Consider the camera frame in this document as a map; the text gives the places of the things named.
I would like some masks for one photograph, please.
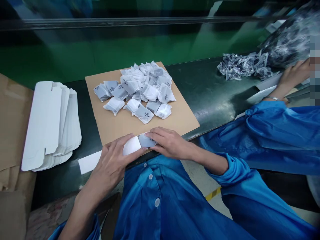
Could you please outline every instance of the brown cardboard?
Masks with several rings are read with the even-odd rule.
[[[161,62],[157,62],[157,64],[165,69]],[[103,81],[117,80],[120,83],[121,75],[120,70],[116,70],[86,77],[93,113],[103,145],[126,134],[133,132],[135,135],[139,135],[158,126],[175,130],[180,135],[184,135],[200,126],[174,81],[172,81],[171,89],[177,101],[168,103],[172,106],[172,114],[168,118],[161,119],[154,116],[148,124],[143,124],[136,116],[132,116],[125,109],[121,109],[117,116],[114,116],[111,111],[103,108],[109,100],[101,102],[93,89]]]
[[[0,74],[0,238],[24,239],[34,172],[21,172],[33,91]]]

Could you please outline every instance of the stack of white boxes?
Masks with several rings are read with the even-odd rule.
[[[22,171],[42,171],[67,161],[81,142],[77,93],[61,83],[36,84]]]

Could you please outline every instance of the workbench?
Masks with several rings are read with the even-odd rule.
[[[226,81],[217,70],[221,60],[222,57],[216,57],[165,66],[200,123],[199,128],[183,135],[186,140],[232,121],[250,107],[246,99],[259,92],[254,86],[261,80],[256,77]],[[37,173],[32,209],[77,192],[90,176],[90,173],[81,175],[78,159],[102,148],[85,80],[65,85],[78,93],[82,142],[68,161]],[[133,164],[147,161],[157,154],[155,151],[149,152]]]

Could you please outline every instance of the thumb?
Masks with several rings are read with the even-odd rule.
[[[140,148],[139,150],[130,153],[129,155],[126,156],[127,164],[133,162],[136,160],[138,157],[140,157],[144,152],[146,151],[146,148]]]

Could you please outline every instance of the hand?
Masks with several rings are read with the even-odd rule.
[[[295,66],[290,66],[284,71],[278,85],[286,85],[291,90],[310,77],[310,70],[310,58],[298,61]]]
[[[191,160],[195,149],[198,148],[195,144],[184,140],[176,131],[162,127],[153,128],[150,132],[145,133],[145,135],[160,144],[150,149],[169,158]]]
[[[102,147],[99,162],[77,198],[85,199],[84,201],[87,203],[98,205],[117,186],[124,177],[126,166],[146,150],[145,148],[140,148],[134,153],[123,156],[123,147],[132,137],[134,137],[133,134],[128,134]]]

